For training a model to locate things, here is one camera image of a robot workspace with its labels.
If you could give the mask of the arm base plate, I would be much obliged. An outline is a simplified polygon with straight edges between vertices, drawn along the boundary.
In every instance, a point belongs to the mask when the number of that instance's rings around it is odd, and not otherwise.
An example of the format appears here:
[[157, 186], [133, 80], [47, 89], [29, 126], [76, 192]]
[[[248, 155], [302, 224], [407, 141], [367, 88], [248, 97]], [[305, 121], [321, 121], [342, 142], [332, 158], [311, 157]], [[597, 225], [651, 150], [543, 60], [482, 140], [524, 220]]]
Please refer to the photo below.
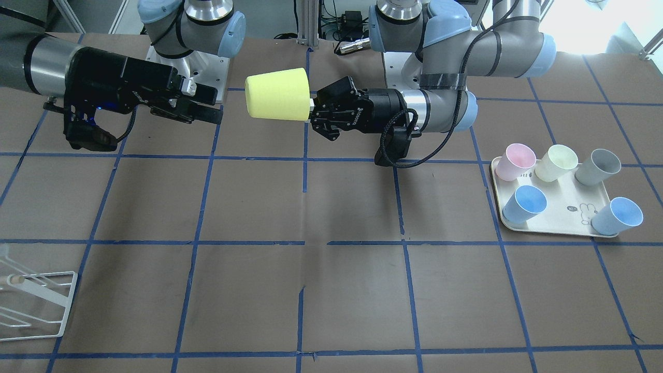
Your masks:
[[154, 47], [150, 47], [146, 60], [172, 66], [184, 78], [191, 78], [194, 82], [217, 88], [216, 104], [223, 103], [230, 59], [199, 51], [180, 59], [168, 59], [159, 55]]
[[399, 91], [419, 89], [422, 62], [410, 52], [384, 52], [384, 78], [388, 88]]

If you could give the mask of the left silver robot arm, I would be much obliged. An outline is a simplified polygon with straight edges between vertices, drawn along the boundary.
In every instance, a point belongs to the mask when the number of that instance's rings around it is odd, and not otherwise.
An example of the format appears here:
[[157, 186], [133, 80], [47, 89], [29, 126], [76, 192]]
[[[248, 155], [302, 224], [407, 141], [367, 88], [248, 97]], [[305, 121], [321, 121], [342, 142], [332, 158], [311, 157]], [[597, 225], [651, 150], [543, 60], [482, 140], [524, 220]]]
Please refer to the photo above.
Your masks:
[[403, 109], [417, 112], [423, 133], [464, 131], [478, 115], [469, 76], [539, 77], [554, 63], [551, 35], [539, 31], [538, 1], [494, 1], [494, 28], [472, 29], [469, 12], [455, 1], [378, 1], [369, 10], [372, 50], [410, 52], [421, 71], [408, 88], [356, 88], [344, 77], [317, 91], [312, 128], [330, 141], [341, 131], [380, 134]]

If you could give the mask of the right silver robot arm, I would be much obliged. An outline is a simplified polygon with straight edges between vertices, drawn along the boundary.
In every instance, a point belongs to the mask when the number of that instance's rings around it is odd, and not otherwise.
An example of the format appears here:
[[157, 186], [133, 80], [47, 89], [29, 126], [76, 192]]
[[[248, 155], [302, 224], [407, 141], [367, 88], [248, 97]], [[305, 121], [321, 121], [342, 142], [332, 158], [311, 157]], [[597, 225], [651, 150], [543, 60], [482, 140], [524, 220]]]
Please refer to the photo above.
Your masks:
[[147, 35], [137, 47], [113, 38], [85, 44], [47, 32], [47, 1], [2, 1], [2, 87], [57, 99], [70, 120], [137, 106], [175, 121], [217, 123], [225, 63], [247, 22], [232, 1], [139, 1]]

